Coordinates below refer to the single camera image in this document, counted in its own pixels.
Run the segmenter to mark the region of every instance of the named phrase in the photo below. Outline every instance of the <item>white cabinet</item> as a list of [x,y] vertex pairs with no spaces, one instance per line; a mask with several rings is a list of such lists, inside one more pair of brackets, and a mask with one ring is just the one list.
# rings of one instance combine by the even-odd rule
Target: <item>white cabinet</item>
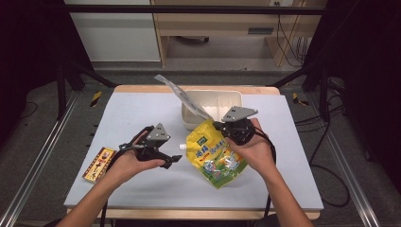
[[[149,5],[149,0],[64,0],[65,4]],[[91,61],[160,61],[151,13],[71,13]]]

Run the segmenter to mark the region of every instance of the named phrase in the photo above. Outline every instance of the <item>snack bag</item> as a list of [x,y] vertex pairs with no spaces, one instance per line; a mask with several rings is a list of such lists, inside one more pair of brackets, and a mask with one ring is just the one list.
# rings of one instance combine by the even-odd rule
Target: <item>snack bag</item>
[[210,119],[186,137],[186,158],[217,189],[235,179],[248,165],[228,148]]

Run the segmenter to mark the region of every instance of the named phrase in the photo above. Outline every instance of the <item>person's right hand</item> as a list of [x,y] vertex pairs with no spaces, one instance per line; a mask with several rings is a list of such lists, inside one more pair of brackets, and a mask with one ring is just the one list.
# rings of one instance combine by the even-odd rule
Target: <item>person's right hand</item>
[[[252,118],[251,122],[256,127],[256,131],[263,133],[257,118]],[[250,142],[243,146],[238,146],[230,138],[225,138],[232,151],[241,155],[248,165],[260,174],[275,167],[271,156],[270,144],[266,139],[259,135],[254,135]]]

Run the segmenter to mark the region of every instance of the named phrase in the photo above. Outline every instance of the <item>black pole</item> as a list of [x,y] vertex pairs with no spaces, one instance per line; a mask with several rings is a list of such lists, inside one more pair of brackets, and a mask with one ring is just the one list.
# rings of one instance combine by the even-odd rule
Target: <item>black pole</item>
[[43,5],[42,9],[66,10],[86,13],[200,13],[200,14],[280,14],[326,15],[341,9],[296,7],[246,7],[246,6],[150,6],[150,5]]

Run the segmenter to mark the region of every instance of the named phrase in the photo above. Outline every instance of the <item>white box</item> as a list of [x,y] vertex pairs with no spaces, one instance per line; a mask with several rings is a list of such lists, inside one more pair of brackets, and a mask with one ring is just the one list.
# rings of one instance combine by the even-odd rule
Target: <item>white box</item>
[[[186,93],[194,98],[215,121],[221,121],[233,106],[242,107],[242,94],[237,91],[188,90]],[[204,121],[183,104],[181,110],[183,124],[188,130],[194,130]]]

